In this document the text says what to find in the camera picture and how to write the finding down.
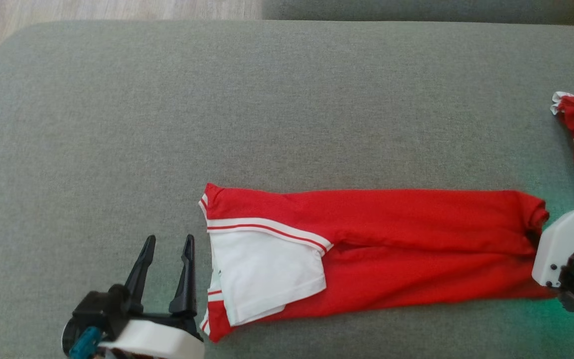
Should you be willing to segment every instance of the gray couch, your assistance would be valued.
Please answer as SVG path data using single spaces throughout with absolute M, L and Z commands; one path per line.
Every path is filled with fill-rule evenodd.
M 58 22 L 0 48 L 0 359 L 54 359 L 91 289 L 159 243 L 166 311 L 184 237 L 205 311 L 206 182 L 269 191 L 516 189 L 574 208 L 574 27 L 429 22 Z M 250 325 L 208 359 L 574 358 L 555 300 Z
M 574 24 L 574 0 L 263 0 L 273 20 Z

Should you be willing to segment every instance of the wooden floor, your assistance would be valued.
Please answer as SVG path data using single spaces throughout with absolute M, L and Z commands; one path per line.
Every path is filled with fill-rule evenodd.
M 40 22 L 182 18 L 260 18 L 260 0 L 0 0 L 0 44 Z

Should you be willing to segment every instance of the white trim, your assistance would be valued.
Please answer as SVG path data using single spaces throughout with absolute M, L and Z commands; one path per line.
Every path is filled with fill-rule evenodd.
M 203 206 L 203 202 L 201 200 L 199 200 L 198 206 L 201 207 L 201 211 L 203 211 L 203 216 L 205 217 L 205 220 L 207 220 L 207 209 L 205 208 L 205 206 Z
M 212 282 L 209 284 L 209 289 L 207 289 L 207 293 L 223 290 L 223 288 L 221 288 L 221 281 L 219 279 L 220 278 L 218 277 L 218 267 L 214 265 L 212 266 Z
M 203 320 L 201 320 L 201 322 L 198 323 L 198 328 L 201 329 L 203 325 L 207 323 L 208 320 L 209 320 L 209 309 L 205 309 L 205 316 L 203 317 Z
M 289 225 L 285 225 L 275 220 L 267 218 L 226 218 L 207 219 L 207 232 L 236 232 L 239 230 L 255 230 L 266 234 L 271 234 L 285 241 L 301 243 L 316 248 L 320 252 L 327 252 L 333 247 L 332 243 L 323 236 L 319 236 L 306 230 L 300 230 Z
M 205 329 L 203 329 L 203 332 L 205 334 L 207 334 L 207 336 L 209 337 L 209 334 L 211 332 L 210 328 L 209 328 L 209 322 L 207 322 L 207 325 L 205 326 Z
M 220 293 L 215 293 L 213 295 L 210 294 L 207 295 L 208 302 L 218 302 L 219 300 L 225 300 L 225 297 L 223 296 L 223 291 L 221 291 Z
M 553 112 L 553 115 L 556 115 L 560 112 L 560 109 L 558 109 L 558 107 L 560 106 L 560 103 L 562 102 L 562 98 L 564 96 L 574 97 L 574 95 L 572 93 L 563 92 L 563 91 L 558 91 L 558 92 L 555 92 L 553 94 L 554 104 L 551 105 L 551 112 Z
M 255 302 L 245 305 L 237 305 L 230 310 L 226 307 L 227 320 L 232 327 L 250 323 L 260 318 L 280 313 L 285 305 L 316 295 L 326 289 L 325 275 L 300 284 L 295 288 L 289 288 L 282 293 L 275 293 L 265 298 L 259 298 Z

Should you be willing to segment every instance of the gray cushion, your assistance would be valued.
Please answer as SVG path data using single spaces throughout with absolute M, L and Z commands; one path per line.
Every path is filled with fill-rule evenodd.
M 574 27 L 487 23 L 58 22 L 0 48 L 0 358 L 59 358 L 92 289 L 159 238 L 166 311 L 206 182 L 269 191 L 517 189 L 574 208 Z M 571 358 L 555 300 L 250 325 L 218 358 Z
M 273 20 L 574 24 L 574 0 L 263 0 Z

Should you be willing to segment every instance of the blue cable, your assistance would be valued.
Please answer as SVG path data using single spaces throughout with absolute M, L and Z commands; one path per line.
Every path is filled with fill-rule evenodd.
M 88 327 L 72 346 L 68 356 L 71 359 L 90 359 L 96 354 L 96 348 L 101 342 L 101 330 Z

